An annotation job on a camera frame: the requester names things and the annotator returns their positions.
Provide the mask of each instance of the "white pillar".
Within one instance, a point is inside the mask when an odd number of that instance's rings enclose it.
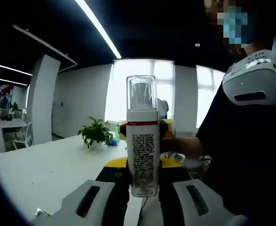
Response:
[[[60,62],[44,55],[34,67],[27,104],[27,122],[32,121],[35,145],[52,141],[51,114]]]

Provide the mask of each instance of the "white bottle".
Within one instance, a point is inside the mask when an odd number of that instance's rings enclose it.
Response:
[[[160,155],[156,78],[129,76],[126,82],[126,139],[132,195],[155,196]]]

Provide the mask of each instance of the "ceiling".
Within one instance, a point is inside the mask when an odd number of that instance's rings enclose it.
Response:
[[[202,0],[86,0],[122,58],[159,58],[226,71],[234,58],[209,25]],[[78,66],[110,64],[115,56],[74,0],[0,1],[0,65],[32,73],[43,54],[73,63],[14,29],[15,24],[67,54]],[[31,76],[0,68],[0,78],[29,84]]]

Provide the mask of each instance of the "face mask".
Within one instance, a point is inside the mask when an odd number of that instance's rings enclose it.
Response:
[[[230,6],[228,13],[218,13],[218,24],[223,25],[223,37],[229,44],[240,44],[242,48],[254,42],[254,22],[241,7]]]

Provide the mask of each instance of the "ceiling light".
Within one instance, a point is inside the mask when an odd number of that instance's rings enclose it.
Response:
[[[90,7],[87,5],[87,3],[84,0],[75,0],[76,3],[81,7],[81,9],[84,11],[84,13],[87,15],[87,17],[90,19],[90,21],[94,24],[95,28],[98,30],[98,32],[101,34],[103,39],[105,40],[106,44],[110,47],[112,52],[115,54],[117,59],[121,59],[121,55],[119,54],[118,50],[116,49],[115,45],[109,38],[108,34],[90,9]]]
[[[26,84],[23,84],[23,83],[19,83],[19,82],[15,82],[15,81],[9,81],[9,80],[5,80],[5,79],[0,79],[0,81],[8,81],[8,82],[11,82],[11,83],[27,86]]]
[[[12,71],[15,71],[15,72],[20,72],[20,73],[23,73],[23,74],[27,74],[27,75],[32,76],[32,74],[29,74],[29,73],[26,73],[26,72],[22,72],[22,71],[19,71],[19,70],[16,70],[16,69],[10,68],[10,67],[6,67],[6,66],[3,66],[3,65],[0,65],[0,67],[2,67],[2,68],[6,68],[6,69],[9,69],[9,70],[12,70]]]

